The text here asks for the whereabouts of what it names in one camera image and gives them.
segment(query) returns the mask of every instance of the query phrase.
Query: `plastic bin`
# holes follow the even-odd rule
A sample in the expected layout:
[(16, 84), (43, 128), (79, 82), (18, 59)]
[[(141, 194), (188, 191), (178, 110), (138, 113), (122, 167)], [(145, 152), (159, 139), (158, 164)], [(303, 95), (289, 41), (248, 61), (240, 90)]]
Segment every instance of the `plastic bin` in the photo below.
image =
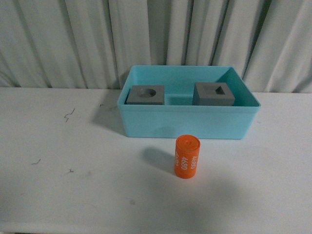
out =
[[(233, 106), (193, 106), (195, 82), (225, 82)], [(127, 105), (132, 85), (164, 85), (164, 105)], [(133, 66), (117, 101), (128, 137), (242, 139), (260, 103), (232, 67)]]

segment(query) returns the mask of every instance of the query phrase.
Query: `cylinder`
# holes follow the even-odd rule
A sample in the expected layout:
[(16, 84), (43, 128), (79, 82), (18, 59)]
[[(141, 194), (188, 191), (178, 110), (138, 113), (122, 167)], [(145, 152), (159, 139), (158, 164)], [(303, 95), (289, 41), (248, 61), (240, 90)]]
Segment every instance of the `cylinder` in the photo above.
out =
[(196, 173), (200, 141), (192, 135), (179, 136), (175, 141), (175, 174), (189, 179)]

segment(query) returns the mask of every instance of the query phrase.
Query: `curtain fold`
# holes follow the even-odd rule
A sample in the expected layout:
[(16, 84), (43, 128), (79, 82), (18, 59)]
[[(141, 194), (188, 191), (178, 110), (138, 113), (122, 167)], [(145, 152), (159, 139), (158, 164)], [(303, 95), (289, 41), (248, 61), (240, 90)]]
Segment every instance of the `curtain fold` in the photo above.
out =
[(244, 80), (255, 91), (312, 93), (312, 1), (272, 1)]
[(0, 1), (0, 86), (122, 88), (131, 66), (232, 66), (312, 93), (312, 0)]

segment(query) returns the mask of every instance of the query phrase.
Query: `white table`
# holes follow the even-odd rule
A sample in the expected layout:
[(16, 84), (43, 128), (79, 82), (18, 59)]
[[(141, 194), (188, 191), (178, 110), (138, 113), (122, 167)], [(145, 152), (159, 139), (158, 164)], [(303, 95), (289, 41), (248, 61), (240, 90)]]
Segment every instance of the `white table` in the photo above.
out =
[(242, 140), (201, 140), (195, 177), (175, 139), (124, 135), (117, 90), (0, 88), (0, 231), (312, 232), (312, 94), (255, 93)]

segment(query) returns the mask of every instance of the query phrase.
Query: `gray block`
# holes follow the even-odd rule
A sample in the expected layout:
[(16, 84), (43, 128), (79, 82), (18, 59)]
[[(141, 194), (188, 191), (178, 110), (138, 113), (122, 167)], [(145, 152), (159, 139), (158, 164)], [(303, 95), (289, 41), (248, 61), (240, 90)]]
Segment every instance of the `gray block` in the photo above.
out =
[(133, 85), (126, 104), (135, 105), (164, 105), (164, 85)]
[(235, 97), (226, 83), (196, 82), (193, 105), (232, 106)]

